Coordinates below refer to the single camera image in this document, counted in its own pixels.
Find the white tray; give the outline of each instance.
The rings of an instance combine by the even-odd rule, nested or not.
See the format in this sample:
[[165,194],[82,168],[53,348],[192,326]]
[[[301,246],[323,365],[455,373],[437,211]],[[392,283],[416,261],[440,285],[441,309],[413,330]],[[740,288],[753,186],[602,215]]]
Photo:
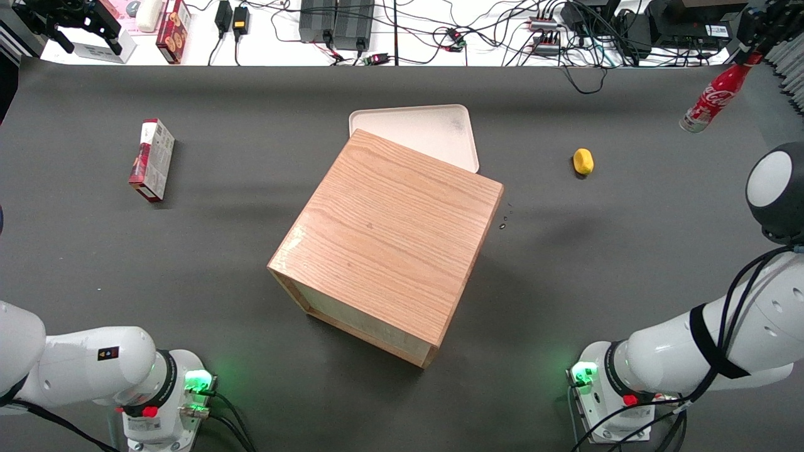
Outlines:
[[349,116],[349,134],[357,129],[473,173],[480,169],[469,110],[463,105],[358,110]]

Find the black box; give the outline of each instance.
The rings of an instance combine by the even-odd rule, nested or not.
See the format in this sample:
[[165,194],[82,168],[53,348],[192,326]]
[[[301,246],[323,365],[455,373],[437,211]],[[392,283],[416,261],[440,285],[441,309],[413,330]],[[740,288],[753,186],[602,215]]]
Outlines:
[[335,29],[336,0],[301,0],[299,36],[303,43],[328,43]]
[[374,22],[374,0],[340,0],[334,45],[339,50],[367,51]]
[[667,4],[667,0],[653,0],[645,11],[650,43],[656,47],[720,50],[734,37],[728,22],[675,23],[666,13]]

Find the dark gray tabletop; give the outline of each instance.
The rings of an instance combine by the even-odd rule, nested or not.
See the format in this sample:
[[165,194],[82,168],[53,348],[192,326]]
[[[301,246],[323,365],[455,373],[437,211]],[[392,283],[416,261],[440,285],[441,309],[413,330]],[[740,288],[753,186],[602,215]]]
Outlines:
[[[583,347],[718,298],[771,247],[743,196],[767,151],[746,104],[704,134],[678,126],[721,70],[611,71],[581,96],[552,68],[28,60],[0,126],[0,296],[50,334],[137,325],[195,351],[262,451],[566,451],[564,369]],[[572,74],[586,89],[601,75]],[[306,317],[265,264],[346,142],[349,113],[445,103],[469,108],[481,173],[506,186],[495,223],[507,227],[491,230],[422,372]],[[158,206],[127,185],[147,117],[178,140]],[[586,180],[570,171],[578,147],[596,159]],[[797,370],[708,394],[685,450],[799,449],[802,383]],[[109,439],[105,409],[57,412]],[[0,429],[4,452],[92,450],[32,416]],[[198,452],[235,450],[218,425],[203,430]]]

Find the black connector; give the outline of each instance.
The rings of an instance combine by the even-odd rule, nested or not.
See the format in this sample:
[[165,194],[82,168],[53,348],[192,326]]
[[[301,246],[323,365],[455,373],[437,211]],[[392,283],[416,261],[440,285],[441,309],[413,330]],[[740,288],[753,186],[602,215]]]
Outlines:
[[460,31],[455,30],[454,28],[447,28],[447,35],[453,40],[456,44],[461,44],[464,42],[463,35]]
[[240,41],[242,35],[248,34],[248,22],[251,18],[251,13],[246,6],[238,6],[235,8],[234,23],[232,29],[235,32],[235,42]]
[[232,29],[232,5],[228,0],[221,0],[218,3],[215,26],[218,27],[218,39],[222,39]]
[[378,53],[372,56],[367,56],[363,58],[363,65],[365,66],[380,66],[381,64],[386,64],[388,61],[391,61],[391,57],[388,56],[387,53]]

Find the red bottle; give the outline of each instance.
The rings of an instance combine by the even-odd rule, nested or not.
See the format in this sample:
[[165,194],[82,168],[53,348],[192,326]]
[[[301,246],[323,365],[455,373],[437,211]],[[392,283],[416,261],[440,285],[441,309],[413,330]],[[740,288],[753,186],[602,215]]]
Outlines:
[[687,110],[687,114],[679,121],[681,128],[694,134],[703,132],[715,115],[732,101],[743,87],[745,76],[760,61],[762,54],[754,52],[744,64],[734,64],[712,80],[698,98],[698,102]]

